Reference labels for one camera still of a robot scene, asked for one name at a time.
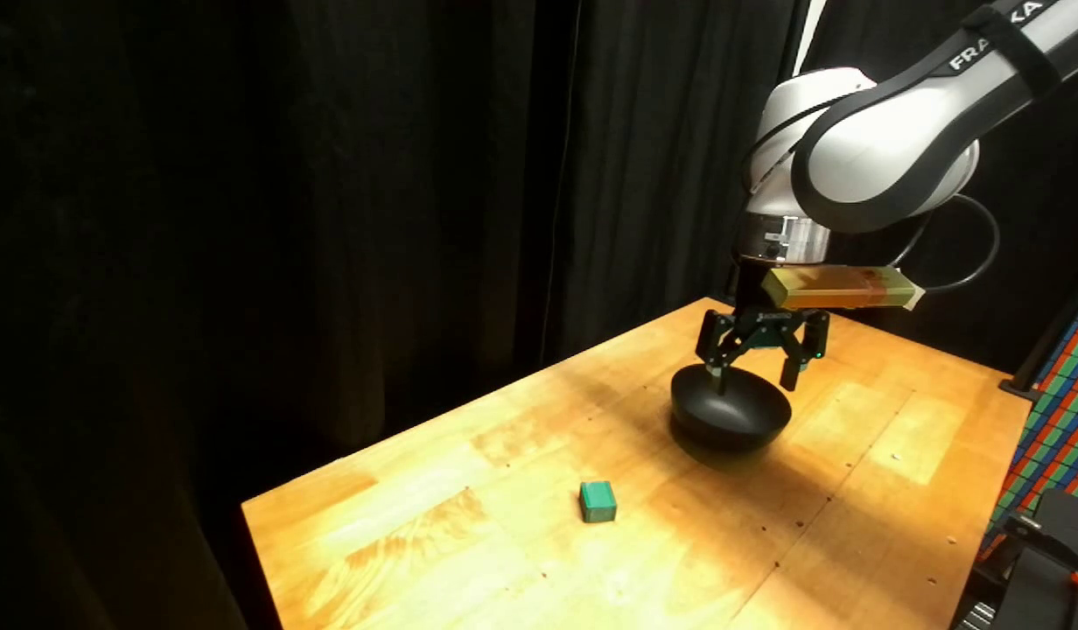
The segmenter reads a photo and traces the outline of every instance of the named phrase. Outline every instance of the green block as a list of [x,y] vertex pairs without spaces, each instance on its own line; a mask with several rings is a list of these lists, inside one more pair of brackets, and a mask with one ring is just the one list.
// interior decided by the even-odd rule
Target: green block
[[616,498],[612,498],[612,488],[606,481],[581,483],[579,504],[581,504],[585,520],[612,520],[616,518]]

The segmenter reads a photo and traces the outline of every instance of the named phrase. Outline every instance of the wood grain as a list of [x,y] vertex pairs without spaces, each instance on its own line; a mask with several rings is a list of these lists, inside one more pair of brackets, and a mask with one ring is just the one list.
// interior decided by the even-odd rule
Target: wood grain
[[[1029,401],[833,318],[789,430],[719,455],[669,430],[708,309],[245,499],[284,625],[946,625]],[[581,520],[581,481],[616,520]]]

